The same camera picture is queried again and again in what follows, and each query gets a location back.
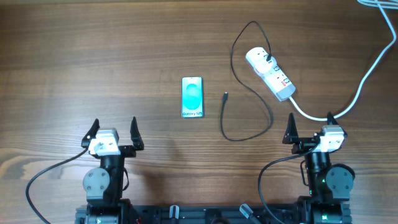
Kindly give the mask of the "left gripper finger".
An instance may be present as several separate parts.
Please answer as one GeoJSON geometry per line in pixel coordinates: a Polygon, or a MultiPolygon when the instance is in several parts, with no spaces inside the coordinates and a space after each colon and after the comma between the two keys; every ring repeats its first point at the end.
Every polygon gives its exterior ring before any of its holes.
{"type": "Polygon", "coordinates": [[[88,146],[90,145],[91,140],[96,138],[96,133],[98,132],[99,128],[100,128],[99,119],[95,119],[95,121],[92,124],[91,128],[89,129],[89,131],[86,133],[86,135],[81,140],[81,147],[82,148],[88,148],[88,146]]]}
{"type": "Polygon", "coordinates": [[[131,135],[131,141],[133,143],[135,150],[143,151],[144,150],[144,142],[141,138],[141,134],[140,134],[138,126],[137,126],[137,119],[135,116],[133,117],[133,119],[131,121],[130,135],[131,135]]]}

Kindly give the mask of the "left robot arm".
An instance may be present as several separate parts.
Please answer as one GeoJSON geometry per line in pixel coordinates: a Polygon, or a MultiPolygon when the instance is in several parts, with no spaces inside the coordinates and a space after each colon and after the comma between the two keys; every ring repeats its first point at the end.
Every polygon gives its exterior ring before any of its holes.
{"type": "Polygon", "coordinates": [[[133,118],[130,127],[131,145],[120,146],[115,128],[101,128],[96,119],[81,141],[82,148],[100,160],[97,168],[89,170],[83,178],[86,192],[86,208],[76,210],[75,223],[141,223],[141,217],[129,199],[123,199],[124,184],[128,177],[124,161],[136,157],[137,151],[144,150],[144,142],[133,118]]]}

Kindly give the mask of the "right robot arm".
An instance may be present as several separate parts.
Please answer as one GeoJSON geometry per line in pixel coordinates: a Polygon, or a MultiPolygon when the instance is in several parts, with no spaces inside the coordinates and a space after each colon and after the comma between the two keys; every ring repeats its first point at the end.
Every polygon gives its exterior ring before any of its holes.
{"type": "Polygon", "coordinates": [[[303,156],[300,164],[304,184],[309,188],[308,197],[300,196],[295,203],[297,223],[353,222],[348,201],[353,188],[355,172],[344,164],[332,164],[330,154],[341,149],[346,131],[331,113],[326,125],[312,137],[301,138],[293,114],[289,114],[287,129],[282,142],[293,145],[292,154],[303,156]]]}

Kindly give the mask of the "Galaxy S25 smartphone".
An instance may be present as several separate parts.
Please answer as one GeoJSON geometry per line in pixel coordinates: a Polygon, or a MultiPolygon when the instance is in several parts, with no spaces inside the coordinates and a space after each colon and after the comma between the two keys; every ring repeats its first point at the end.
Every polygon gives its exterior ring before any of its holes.
{"type": "Polygon", "coordinates": [[[182,78],[182,118],[204,116],[202,77],[182,78]]]}

